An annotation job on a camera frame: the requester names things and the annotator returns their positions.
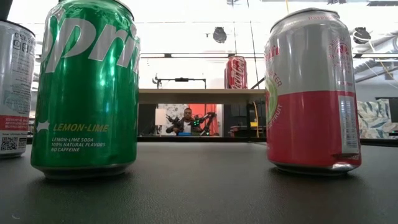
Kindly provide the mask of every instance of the aluminum can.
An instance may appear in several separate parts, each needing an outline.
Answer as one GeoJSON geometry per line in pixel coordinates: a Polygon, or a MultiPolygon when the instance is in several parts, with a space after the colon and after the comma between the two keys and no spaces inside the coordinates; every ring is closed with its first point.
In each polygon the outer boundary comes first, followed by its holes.
{"type": "Polygon", "coordinates": [[[248,68],[244,57],[232,56],[228,58],[226,70],[224,70],[224,82],[227,89],[248,88],[248,68]]]}
{"type": "Polygon", "coordinates": [[[339,15],[291,13],[273,26],[264,49],[268,159],[320,175],[360,166],[351,42],[339,15]]]}
{"type": "Polygon", "coordinates": [[[26,150],[34,49],[32,31],[0,21],[0,158],[26,150]]]}
{"type": "Polygon", "coordinates": [[[50,179],[116,175],[136,159],[140,39],[113,0],[48,14],[31,164],[50,179]]]}

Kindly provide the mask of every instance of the can bottom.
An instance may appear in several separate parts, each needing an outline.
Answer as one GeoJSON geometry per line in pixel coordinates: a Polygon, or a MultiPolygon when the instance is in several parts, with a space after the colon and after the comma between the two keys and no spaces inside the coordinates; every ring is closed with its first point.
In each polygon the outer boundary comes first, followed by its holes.
{"type": "Polygon", "coordinates": [[[103,167],[38,167],[36,169],[42,171],[44,176],[52,180],[77,180],[95,177],[108,177],[125,173],[129,164],[117,164],[103,167]]]}
{"type": "Polygon", "coordinates": [[[0,159],[8,159],[8,158],[15,158],[20,157],[25,152],[16,152],[16,153],[7,153],[7,154],[0,154],[0,159]]]}
{"type": "Polygon", "coordinates": [[[318,176],[337,176],[344,175],[347,172],[357,168],[358,166],[348,164],[346,162],[338,162],[328,167],[317,167],[317,166],[300,166],[293,164],[283,164],[280,162],[273,162],[276,167],[284,172],[291,172],[295,174],[305,174],[305,175],[318,175],[318,176]]]}

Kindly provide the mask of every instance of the dark table surface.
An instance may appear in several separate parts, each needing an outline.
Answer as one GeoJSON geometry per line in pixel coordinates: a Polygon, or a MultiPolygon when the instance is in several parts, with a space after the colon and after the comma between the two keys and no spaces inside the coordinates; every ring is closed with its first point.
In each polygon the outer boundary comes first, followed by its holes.
{"type": "Polygon", "coordinates": [[[398,223],[398,148],[363,146],[342,177],[281,173],[265,146],[139,143],[124,175],[53,182],[0,161],[0,223],[398,223]]]}

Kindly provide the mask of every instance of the wooden tabletop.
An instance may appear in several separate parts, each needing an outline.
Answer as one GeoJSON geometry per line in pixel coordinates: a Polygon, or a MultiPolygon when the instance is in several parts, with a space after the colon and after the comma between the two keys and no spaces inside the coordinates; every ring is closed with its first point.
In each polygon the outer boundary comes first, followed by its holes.
{"type": "Polygon", "coordinates": [[[140,103],[216,103],[235,104],[264,100],[265,90],[225,89],[140,89],[140,103]]]}

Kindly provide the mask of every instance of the qr code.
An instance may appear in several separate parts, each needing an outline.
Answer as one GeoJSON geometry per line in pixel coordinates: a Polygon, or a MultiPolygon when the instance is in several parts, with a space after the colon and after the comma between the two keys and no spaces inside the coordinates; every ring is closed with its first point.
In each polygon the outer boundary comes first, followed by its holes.
{"type": "Polygon", "coordinates": [[[18,145],[18,137],[3,137],[1,142],[1,150],[16,150],[18,145]]]}

